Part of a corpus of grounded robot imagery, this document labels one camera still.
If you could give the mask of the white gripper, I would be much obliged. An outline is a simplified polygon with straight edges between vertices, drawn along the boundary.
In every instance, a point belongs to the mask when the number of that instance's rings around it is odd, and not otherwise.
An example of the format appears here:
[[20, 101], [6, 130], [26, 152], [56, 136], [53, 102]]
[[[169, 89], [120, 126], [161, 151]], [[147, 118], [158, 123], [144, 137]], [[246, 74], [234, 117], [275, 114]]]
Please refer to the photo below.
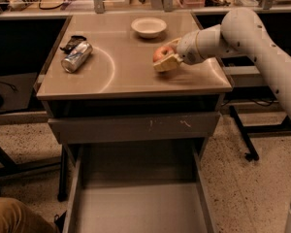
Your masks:
[[200, 54], [198, 49], [198, 34], [199, 31], [193, 31], [185, 34], [181, 38], [176, 38], [167, 43], [171, 48], [177, 47], [177, 53], [169, 54], [153, 63], [153, 68], [156, 72], [162, 73], [177, 69], [184, 62], [188, 65], [202, 63], [205, 59]]

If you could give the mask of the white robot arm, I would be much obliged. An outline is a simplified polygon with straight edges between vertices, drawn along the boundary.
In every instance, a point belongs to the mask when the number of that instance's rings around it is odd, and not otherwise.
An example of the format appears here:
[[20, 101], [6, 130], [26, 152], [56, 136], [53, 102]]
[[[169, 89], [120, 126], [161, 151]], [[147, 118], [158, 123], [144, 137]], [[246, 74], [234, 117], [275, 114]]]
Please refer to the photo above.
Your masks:
[[[291, 118], [291, 57], [252, 10], [232, 10], [219, 26], [183, 36], [176, 48], [189, 64], [236, 53], [249, 57]], [[260, 159], [248, 162], [236, 124], [224, 116], [206, 148], [201, 170], [217, 233], [291, 232], [291, 136], [254, 142]]]

